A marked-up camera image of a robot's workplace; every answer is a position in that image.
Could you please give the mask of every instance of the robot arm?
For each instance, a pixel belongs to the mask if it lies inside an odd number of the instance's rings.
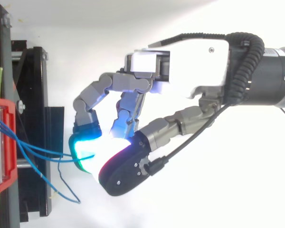
[[[103,74],[74,101],[77,113],[69,143],[71,151],[78,140],[100,137],[93,107],[110,90],[123,92],[111,133],[128,139],[131,145],[106,160],[98,179],[110,195],[117,196],[161,170],[229,106],[285,107],[285,48],[264,48],[259,37],[247,33],[193,33],[128,54],[123,71]],[[198,94],[202,97],[199,106],[156,119],[137,131],[137,118],[149,91],[173,91],[189,99]],[[175,151],[149,161],[149,153],[168,144],[170,138],[189,133],[193,136]]]

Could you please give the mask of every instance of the metal rod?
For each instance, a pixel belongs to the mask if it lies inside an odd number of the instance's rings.
[[[22,51],[13,51],[11,53],[11,60],[12,61],[19,61],[22,55]]]
[[[24,158],[20,158],[17,159],[17,168],[18,169],[31,168],[31,165]]]

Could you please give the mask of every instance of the blue wire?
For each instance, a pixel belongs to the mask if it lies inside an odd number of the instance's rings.
[[[10,130],[9,127],[8,127],[7,125],[5,125],[2,121],[0,121],[0,124],[3,125],[6,130]],[[54,160],[54,159],[45,157],[45,156],[43,156],[43,155],[41,155],[41,154],[38,154],[38,153],[32,151],[32,150],[29,148],[29,147],[33,147],[33,148],[37,148],[37,150],[38,150],[38,149],[39,149],[38,147],[31,146],[31,145],[29,145],[29,144],[27,144],[27,143],[25,143],[25,142],[23,142],[23,141],[21,141],[21,140],[19,140],[19,141],[20,141],[21,145],[22,145],[28,152],[30,152],[31,154],[35,155],[35,156],[38,157],[38,158],[41,158],[41,159],[44,159],[44,160],[50,161],[50,162],[56,162],[56,163],[79,162],[79,161],[91,159],[91,158],[94,157],[94,155],[91,155],[91,156],[84,157],[84,158],[80,158],[80,159],[77,158],[77,159],[71,159],[71,160],[61,160],[61,161],[58,161],[58,160]],[[64,155],[64,154],[61,154],[61,153],[58,153],[58,152],[54,152],[54,154],[58,154],[58,155],[60,155],[60,156],[61,156],[61,155]]]
[[[45,149],[42,149],[42,148],[40,148],[40,147],[37,147],[37,146],[33,146],[33,145],[31,145],[31,144],[28,144],[28,143],[26,143],[26,142],[24,142],[24,141],[21,141],[21,144],[22,144],[22,145],[26,145],[26,146],[28,146],[28,147],[30,147],[30,148],[32,148],[32,149],[38,150],[38,151],[42,151],[42,152],[44,152],[44,153],[51,153],[51,154],[56,154],[56,155],[59,155],[59,156],[64,155],[64,156],[67,156],[67,157],[72,157],[70,154],[59,153],[59,152],[54,152],[54,151],[45,150]]]
[[[28,161],[28,163],[31,165],[31,167],[36,171],[36,173],[55,191],[57,192],[61,197],[65,198],[66,200],[70,201],[70,202],[74,202],[74,203],[78,203],[80,204],[81,202],[78,200],[73,200],[73,199],[70,199],[68,197],[66,197],[65,195],[63,195],[61,192],[59,192],[53,185],[51,182],[49,182],[49,180],[38,170],[38,168],[32,163],[32,161],[29,159],[29,157],[25,154],[24,150],[23,150],[23,147],[20,143],[20,140],[18,139],[18,137],[16,136],[16,134],[8,127],[6,126],[2,121],[0,121],[0,124],[3,125],[7,130],[4,130],[4,129],[0,129],[0,132],[2,133],[7,133],[6,135],[8,137],[11,137],[12,139],[14,139],[19,148],[20,148],[20,151],[23,155],[23,157]]]
[[[75,198],[78,200],[78,202],[80,202],[80,199],[77,197],[77,195],[73,192],[73,190],[71,189],[71,187],[70,187],[70,186],[66,183],[66,181],[63,179],[62,173],[61,173],[61,171],[60,171],[59,166],[60,166],[60,163],[58,162],[57,169],[58,169],[58,172],[59,172],[60,179],[64,182],[64,184],[67,186],[67,188],[68,188],[68,189],[70,190],[70,192],[73,194],[73,196],[75,196]]]

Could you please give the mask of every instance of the black metal frame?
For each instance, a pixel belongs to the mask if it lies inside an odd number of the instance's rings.
[[[12,51],[21,51],[13,61],[13,78],[19,99],[25,104],[17,116],[18,137],[32,145],[62,152],[64,107],[48,107],[47,69],[44,49],[26,49],[23,41],[12,41]],[[38,169],[50,180],[50,163],[34,159]],[[18,169],[20,221],[28,221],[28,212],[39,211],[41,217],[52,211],[51,188],[32,169]]]

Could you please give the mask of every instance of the white wall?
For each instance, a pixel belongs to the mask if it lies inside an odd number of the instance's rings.
[[[285,46],[285,0],[0,3],[14,17],[12,38],[49,53],[49,105],[66,108],[65,152],[73,99],[103,72],[119,69],[134,49],[184,32],[244,31],[259,35],[266,47]],[[96,108],[103,129],[116,118],[117,100],[119,94],[113,94]],[[196,103],[148,95],[141,126]],[[157,153],[169,153],[183,140]],[[51,168],[54,185],[70,196],[56,165]],[[30,214],[23,228],[285,228],[285,115],[275,107],[230,108],[164,170],[124,196],[110,197],[72,164],[61,169],[82,204],[56,196],[49,217]]]

